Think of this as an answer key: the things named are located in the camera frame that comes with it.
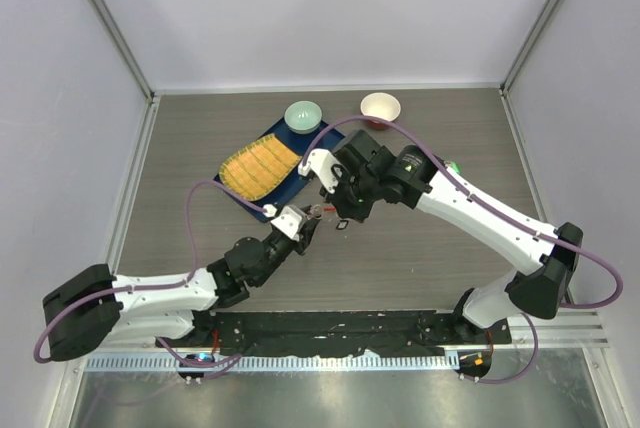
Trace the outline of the keyring bunch with tags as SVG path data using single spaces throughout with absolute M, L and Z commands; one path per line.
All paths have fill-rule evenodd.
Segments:
M 327 221 L 336 219 L 337 222 L 335 229 L 338 231 L 345 230 L 349 225 L 349 220 L 339 217 L 337 209 L 331 204 L 312 204 L 305 209 L 305 212 L 307 213 L 307 217 L 310 219 L 326 219 Z

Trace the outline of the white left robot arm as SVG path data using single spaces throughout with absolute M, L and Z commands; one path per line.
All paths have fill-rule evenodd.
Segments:
M 46 328 L 34 358 L 70 361 L 106 342 L 148 339 L 203 346 L 213 333 L 209 312 L 246 300 L 289 255 L 303 254 L 318 223 L 278 218 L 265 239 L 243 237 L 221 259 L 184 274 L 114 275 L 92 265 L 44 297 Z

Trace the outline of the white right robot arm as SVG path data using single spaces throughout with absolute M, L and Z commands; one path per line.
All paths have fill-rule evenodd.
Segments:
M 523 313 L 550 320 L 557 315 L 576 266 L 575 248 L 583 232 L 532 219 L 490 199 L 441 159 L 415 145 L 399 154 L 356 130 L 334 149 L 314 149 L 299 168 L 316 175 L 321 194 L 338 215 L 365 221 L 378 201 L 401 204 L 434 215 L 493 249 L 512 266 L 510 272 L 459 299 L 451 319 L 457 339 L 472 343 L 498 321 Z

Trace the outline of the woven bamboo plate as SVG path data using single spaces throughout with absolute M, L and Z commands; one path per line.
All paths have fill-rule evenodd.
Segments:
M 254 202 L 274 191 L 300 160 L 299 155 L 270 133 L 225 160 L 219 178 L 227 188 Z

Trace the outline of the light green bowl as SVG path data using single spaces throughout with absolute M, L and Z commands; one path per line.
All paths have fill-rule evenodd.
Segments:
M 320 126 L 322 116 L 322 109 L 317 103 L 297 101 L 285 110 L 284 121 L 292 132 L 310 134 Z

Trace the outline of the red bowl white inside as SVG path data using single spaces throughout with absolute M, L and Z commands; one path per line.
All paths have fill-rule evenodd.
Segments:
M 388 93 L 376 92 L 366 95 L 360 103 L 360 112 L 370 119 L 364 123 L 378 131 L 388 129 L 388 126 L 375 121 L 375 118 L 388 122 L 395 122 L 401 114 L 401 104 L 397 98 Z

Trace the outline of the key with green tag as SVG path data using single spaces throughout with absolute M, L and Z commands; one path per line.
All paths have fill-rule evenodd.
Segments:
M 461 171 L 460 171 L 460 168 L 459 168 L 458 164 L 457 164 L 456 162 L 454 162 L 454 161 L 447 161 L 447 162 L 446 162 L 446 166 L 447 166 L 448 168 L 450 168 L 451 170 L 453 170 L 454 172 L 456 172 L 457 174 L 460 174 L 460 173 L 461 173 Z

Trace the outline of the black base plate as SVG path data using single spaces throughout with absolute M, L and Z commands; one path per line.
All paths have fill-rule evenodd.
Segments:
M 446 346 L 507 345 L 506 320 L 487 331 L 456 330 L 451 313 L 435 310 L 320 312 L 198 312 L 181 340 L 222 355 L 345 358 L 370 350 L 381 357 L 430 356 Z

